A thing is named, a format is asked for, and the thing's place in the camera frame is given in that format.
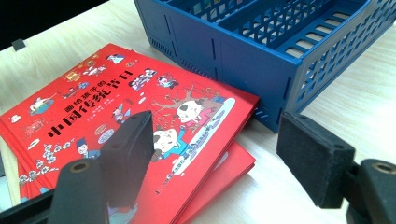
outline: book cover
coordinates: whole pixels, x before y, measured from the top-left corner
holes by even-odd
[[[210,173],[177,223],[191,223],[199,216],[221,193],[233,186],[253,167],[254,159],[237,142],[233,142],[225,152],[215,169]]]
[[[133,222],[170,223],[257,102],[255,95],[108,44],[2,115],[0,134],[24,171],[20,186],[28,199],[53,189],[68,162],[98,157],[130,115],[151,110],[156,153]]]

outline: book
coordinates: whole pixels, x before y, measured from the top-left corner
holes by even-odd
[[[171,223],[257,103],[253,94],[108,44],[3,114],[0,135],[17,157],[29,200],[55,188],[70,161],[100,156],[129,116],[150,110],[156,152],[133,223]]]
[[[244,148],[233,142],[177,223],[191,223],[223,192],[245,176],[254,167],[255,161]]]

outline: cartoon character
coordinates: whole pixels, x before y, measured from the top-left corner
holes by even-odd
[[[101,74],[103,71],[106,70],[106,67],[104,65],[94,68],[93,66],[87,68],[82,75],[86,75],[86,76],[93,76],[96,75],[98,76],[99,74]]]
[[[74,95],[76,95],[76,93],[78,92],[78,90],[79,90],[79,87],[71,87],[71,88],[69,88],[69,92],[67,93],[67,94],[64,94],[63,95],[63,97],[64,97],[64,100],[65,99],[67,99],[67,98],[69,98],[69,97],[72,97],[72,96],[74,96]]]
[[[111,116],[111,118],[114,118],[114,120],[118,124],[122,124],[126,120],[126,118],[131,115],[131,109],[128,109],[125,113],[122,113],[122,107],[123,105],[120,104],[119,107],[117,107],[113,111],[113,114]]]
[[[78,83],[78,87],[79,87],[80,89],[85,89],[85,88],[87,88],[89,85],[90,85],[90,83],[88,83],[88,82],[80,82],[80,83]]]
[[[188,127],[204,126],[210,120],[209,114],[214,112],[215,108],[204,109],[202,99],[190,100],[182,104],[177,109],[177,117]]]
[[[33,121],[31,125],[28,125],[23,128],[24,132],[22,133],[22,136],[24,138],[31,137],[33,135],[33,133],[40,130],[46,123],[49,123],[49,122],[45,122],[44,118],[37,119],[37,120]]]
[[[120,54],[113,54],[113,55],[109,55],[106,57],[107,60],[109,60],[113,63],[120,63],[124,58],[125,58],[125,56],[120,55]]]
[[[153,134],[155,153],[151,161],[160,161],[168,158],[171,154],[176,154],[187,158],[189,155],[186,151],[190,145],[185,143],[181,138],[186,129],[180,126],[180,132],[177,134],[175,129],[158,130]]]
[[[152,78],[155,74],[157,74],[157,71],[152,70],[150,68],[145,69],[145,75],[146,77]]]
[[[156,71],[146,68],[145,69],[145,74],[140,74],[138,77],[136,77],[134,80],[129,82],[129,86],[132,87],[134,90],[139,91],[142,87],[145,86],[146,83],[149,83],[151,78],[157,74]]]
[[[37,97],[35,101],[30,105],[30,115],[42,114],[46,112],[53,104],[53,100],[51,99],[52,97],[53,96],[45,99]]]
[[[85,138],[81,138],[76,142],[78,153],[82,155],[82,158],[93,158],[96,159],[100,156],[100,150],[88,150],[87,141]]]
[[[157,78],[158,84],[164,88],[173,89],[178,85],[178,82],[172,78],[172,76],[162,75]]]
[[[68,82],[77,81],[80,78],[81,78],[81,75],[79,73],[77,73],[77,72],[70,72],[65,77],[65,79],[67,79]]]

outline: blue plastic basket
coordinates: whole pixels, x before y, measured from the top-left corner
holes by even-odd
[[[134,0],[150,44],[181,67],[261,97],[277,132],[395,21],[396,0]]]

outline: table surface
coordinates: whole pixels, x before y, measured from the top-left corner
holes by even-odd
[[[395,40],[394,24],[302,112],[356,148],[357,163],[396,162]],[[174,64],[150,46],[132,0],[110,0],[24,42],[19,51],[0,51],[0,114],[107,43]],[[256,166],[194,223],[347,223],[347,201],[332,210],[313,205],[276,155],[276,133],[251,119],[236,140]],[[15,157],[0,142],[11,199],[18,203]]]

